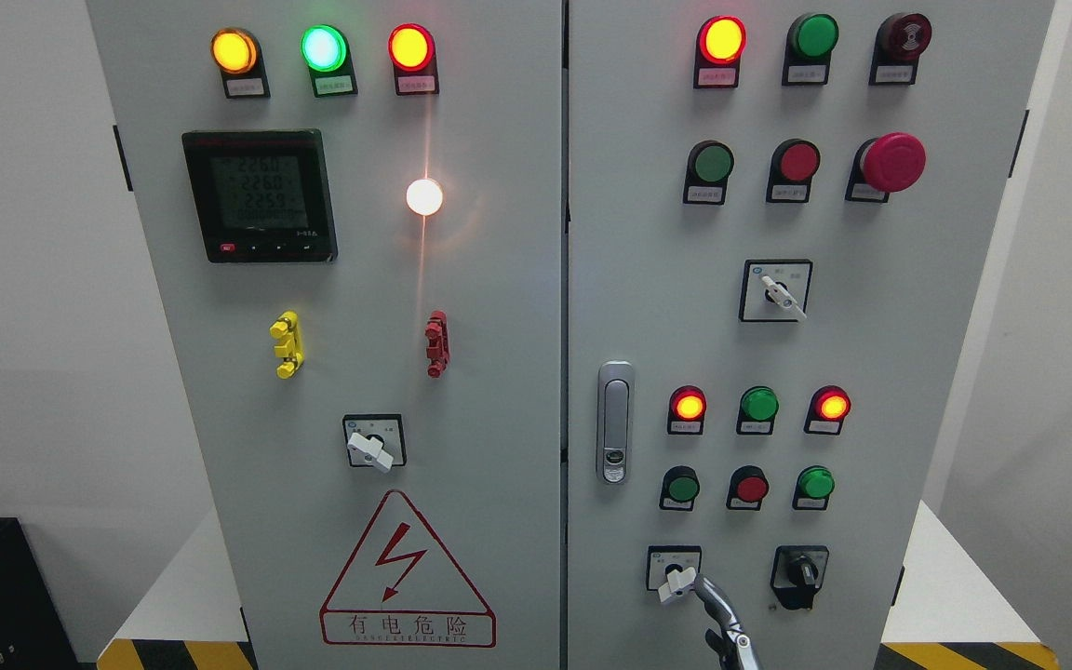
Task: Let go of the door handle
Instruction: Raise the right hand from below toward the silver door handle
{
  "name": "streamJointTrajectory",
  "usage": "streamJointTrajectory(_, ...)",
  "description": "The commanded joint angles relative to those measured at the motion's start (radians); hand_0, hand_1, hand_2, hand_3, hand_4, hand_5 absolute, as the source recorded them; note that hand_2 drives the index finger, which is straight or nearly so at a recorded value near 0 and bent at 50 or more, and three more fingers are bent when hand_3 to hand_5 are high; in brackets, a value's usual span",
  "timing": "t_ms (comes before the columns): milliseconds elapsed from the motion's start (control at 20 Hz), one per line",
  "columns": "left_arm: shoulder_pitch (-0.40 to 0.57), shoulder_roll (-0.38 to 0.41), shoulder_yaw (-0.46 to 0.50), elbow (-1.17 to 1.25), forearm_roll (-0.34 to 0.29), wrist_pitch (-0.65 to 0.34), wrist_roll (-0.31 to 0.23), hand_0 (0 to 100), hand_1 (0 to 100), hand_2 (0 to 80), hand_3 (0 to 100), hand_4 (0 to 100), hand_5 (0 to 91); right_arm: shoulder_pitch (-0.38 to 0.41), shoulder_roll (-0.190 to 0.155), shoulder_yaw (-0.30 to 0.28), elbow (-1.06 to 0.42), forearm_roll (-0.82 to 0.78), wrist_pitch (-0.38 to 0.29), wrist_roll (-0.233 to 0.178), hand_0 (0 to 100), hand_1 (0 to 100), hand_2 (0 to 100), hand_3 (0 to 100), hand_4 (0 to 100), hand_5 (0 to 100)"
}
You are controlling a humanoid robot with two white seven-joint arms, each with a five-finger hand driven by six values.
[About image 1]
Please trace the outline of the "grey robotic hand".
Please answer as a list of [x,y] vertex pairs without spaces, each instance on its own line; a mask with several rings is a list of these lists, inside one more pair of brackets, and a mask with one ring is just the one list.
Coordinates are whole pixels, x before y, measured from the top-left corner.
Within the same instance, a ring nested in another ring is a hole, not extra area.
[[735,608],[723,589],[706,576],[697,575],[693,593],[703,602],[708,615],[715,620],[717,629],[708,629],[706,644],[717,654],[720,669],[761,669],[750,636],[736,615]]

